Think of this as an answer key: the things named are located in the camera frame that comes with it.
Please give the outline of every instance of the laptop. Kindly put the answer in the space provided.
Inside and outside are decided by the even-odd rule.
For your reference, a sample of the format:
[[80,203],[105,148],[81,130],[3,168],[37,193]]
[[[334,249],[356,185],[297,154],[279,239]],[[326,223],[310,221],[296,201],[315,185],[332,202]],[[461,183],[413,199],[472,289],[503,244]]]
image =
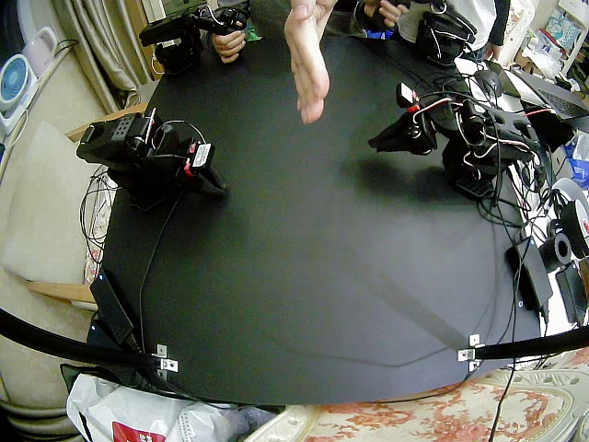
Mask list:
[[576,126],[586,125],[589,122],[589,109],[587,106],[569,90],[553,85],[537,76],[528,74],[519,69],[510,71],[524,83],[526,83],[546,104],[548,104],[561,120]]

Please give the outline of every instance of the power cord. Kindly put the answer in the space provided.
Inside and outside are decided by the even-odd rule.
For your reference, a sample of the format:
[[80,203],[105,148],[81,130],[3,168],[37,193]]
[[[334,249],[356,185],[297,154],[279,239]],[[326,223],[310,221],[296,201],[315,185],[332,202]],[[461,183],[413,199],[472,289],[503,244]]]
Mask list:
[[156,256],[157,247],[159,246],[159,243],[161,242],[161,239],[164,235],[164,231],[166,230],[167,223],[169,222],[172,215],[174,215],[174,211],[176,210],[176,207],[178,207],[178,204],[179,204],[180,200],[182,199],[183,195],[184,195],[184,192],[179,193],[178,198],[176,199],[176,202],[174,203],[174,205],[172,205],[172,208],[170,209],[169,214],[167,215],[166,221],[164,221],[164,225],[162,226],[162,228],[159,231],[159,234],[157,235],[156,244],[154,245],[154,248],[152,249],[151,255],[149,257],[149,261],[147,262],[147,267],[145,268],[144,278],[141,282],[141,286],[139,287],[139,328],[140,328],[140,333],[141,333],[141,349],[142,349],[143,353],[145,353],[145,337],[144,337],[144,313],[143,313],[143,302],[142,301],[143,301],[145,281],[147,280],[147,275],[149,275],[149,271],[151,269],[151,264],[153,263],[154,258]]
[[[87,254],[90,259],[97,265],[99,268],[102,264],[102,253],[104,252],[104,241],[106,239],[106,234],[101,236],[96,236],[94,234],[94,227],[96,222],[96,214],[100,212],[104,204],[107,203],[112,206],[113,200],[111,193],[119,189],[118,187],[112,187],[107,181],[107,171],[103,170],[103,166],[99,166],[96,168],[94,173],[90,176],[90,182],[87,186],[86,193],[84,194],[84,198],[82,198],[82,202],[80,204],[79,210],[79,222],[80,227],[82,229],[82,235],[84,236],[86,246],[87,246]],[[96,189],[91,190],[93,186],[98,186]],[[105,192],[107,198],[99,204],[99,196],[102,192]],[[92,213],[90,214],[90,225],[87,227],[87,199],[91,195],[96,195],[96,201],[92,204]],[[92,252],[92,247],[98,249],[98,257],[94,256]]]

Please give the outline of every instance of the white plastic bag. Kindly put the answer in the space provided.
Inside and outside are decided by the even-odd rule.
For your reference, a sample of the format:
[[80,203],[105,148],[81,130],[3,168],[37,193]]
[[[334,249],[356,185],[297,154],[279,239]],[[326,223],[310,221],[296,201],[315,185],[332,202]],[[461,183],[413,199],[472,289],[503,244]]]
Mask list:
[[554,80],[561,69],[560,48],[542,32],[531,33],[532,38],[522,55],[532,60],[546,78]]
[[265,413],[263,419],[273,417],[253,407],[223,407],[166,398],[82,374],[66,409],[80,433],[93,442],[227,442],[249,432],[251,409]]

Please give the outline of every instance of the wooden frame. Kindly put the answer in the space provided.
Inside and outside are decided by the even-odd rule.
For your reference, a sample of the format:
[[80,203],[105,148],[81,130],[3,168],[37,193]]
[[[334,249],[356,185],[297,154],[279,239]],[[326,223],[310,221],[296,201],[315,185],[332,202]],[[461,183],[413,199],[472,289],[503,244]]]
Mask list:
[[58,297],[69,301],[80,301],[96,304],[89,285],[81,284],[57,284],[57,283],[38,283],[26,282],[25,287],[36,293],[41,293],[48,297]]
[[[147,15],[145,13],[144,4],[141,0],[125,0],[125,6],[127,7],[129,18],[131,19],[131,26],[133,26],[133,31],[137,36],[137,40],[139,40],[139,33],[149,24]],[[162,75],[157,74],[156,71],[152,68],[154,47],[154,45],[148,46],[146,48],[142,46],[141,50],[144,53],[145,61],[149,66],[151,77],[154,78],[154,80],[157,80],[161,78]],[[154,61],[154,65],[158,72],[163,72],[164,68],[161,66],[161,64],[159,64],[157,61]]]

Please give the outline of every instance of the blue object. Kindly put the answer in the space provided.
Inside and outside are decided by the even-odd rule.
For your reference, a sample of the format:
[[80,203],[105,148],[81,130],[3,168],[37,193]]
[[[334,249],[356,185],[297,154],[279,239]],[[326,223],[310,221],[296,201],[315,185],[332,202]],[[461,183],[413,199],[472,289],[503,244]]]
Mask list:
[[390,40],[393,38],[393,35],[395,35],[395,33],[392,30],[385,30],[384,32],[366,31],[366,37],[375,40]]
[[22,58],[16,58],[9,62],[8,67],[2,77],[2,85],[0,86],[0,94],[2,99],[10,101],[15,99],[27,81],[27,65]]

